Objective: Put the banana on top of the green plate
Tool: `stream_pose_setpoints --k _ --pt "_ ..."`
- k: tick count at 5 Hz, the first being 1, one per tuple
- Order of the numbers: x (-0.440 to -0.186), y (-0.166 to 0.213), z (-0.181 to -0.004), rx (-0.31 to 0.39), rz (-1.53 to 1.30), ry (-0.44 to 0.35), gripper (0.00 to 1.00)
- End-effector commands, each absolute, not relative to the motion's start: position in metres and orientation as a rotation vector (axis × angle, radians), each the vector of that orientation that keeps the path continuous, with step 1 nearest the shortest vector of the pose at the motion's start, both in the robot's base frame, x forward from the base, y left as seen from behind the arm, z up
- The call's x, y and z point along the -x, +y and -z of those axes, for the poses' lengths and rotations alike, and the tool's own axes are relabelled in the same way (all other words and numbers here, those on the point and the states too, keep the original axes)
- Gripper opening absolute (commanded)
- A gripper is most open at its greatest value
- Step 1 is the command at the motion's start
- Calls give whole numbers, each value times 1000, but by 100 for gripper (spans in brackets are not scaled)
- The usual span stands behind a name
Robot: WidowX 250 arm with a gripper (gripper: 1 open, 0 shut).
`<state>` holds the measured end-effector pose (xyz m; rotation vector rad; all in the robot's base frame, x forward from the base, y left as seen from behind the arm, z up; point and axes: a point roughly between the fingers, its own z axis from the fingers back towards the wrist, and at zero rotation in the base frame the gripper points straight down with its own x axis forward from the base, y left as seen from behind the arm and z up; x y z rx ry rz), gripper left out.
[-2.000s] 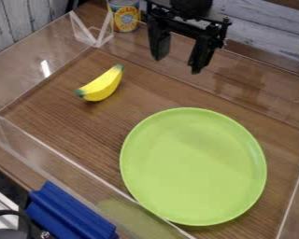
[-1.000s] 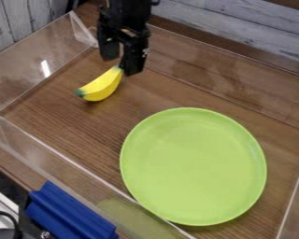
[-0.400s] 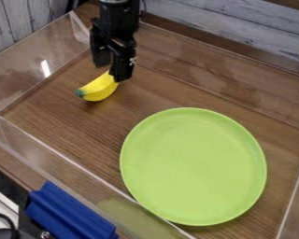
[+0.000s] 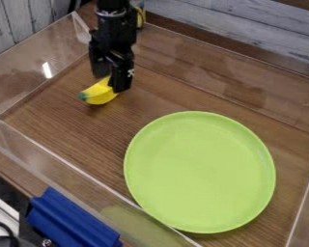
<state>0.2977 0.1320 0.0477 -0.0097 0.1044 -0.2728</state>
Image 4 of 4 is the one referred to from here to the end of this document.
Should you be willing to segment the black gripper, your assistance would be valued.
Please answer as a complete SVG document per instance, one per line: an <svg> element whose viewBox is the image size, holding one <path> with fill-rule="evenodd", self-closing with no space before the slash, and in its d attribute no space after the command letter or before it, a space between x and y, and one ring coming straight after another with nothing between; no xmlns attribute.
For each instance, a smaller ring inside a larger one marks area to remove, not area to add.
<svg viewBox="0 0 309 247"><path fill-rule="evenodd" d="M91 31L89 42L92 72L95 78L101 78L111 73L109 86L115 93L121 93L132 87L135 61L111 52L121 55L132 52L136 44L137 12L136 9L96 11L96 17L97 28Z"/></svg>

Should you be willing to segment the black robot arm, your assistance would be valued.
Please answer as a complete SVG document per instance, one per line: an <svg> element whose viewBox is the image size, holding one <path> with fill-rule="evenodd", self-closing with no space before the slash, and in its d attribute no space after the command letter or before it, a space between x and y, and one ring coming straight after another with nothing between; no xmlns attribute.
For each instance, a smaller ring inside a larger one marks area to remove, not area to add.
<svg viewBox="0 0 309 247"><path fill-rule="evenodd" d="M115 93L132 87L137 12L131 0L96 0L97 27L91 31L89 59L95 78L109 77Z"/></svg>

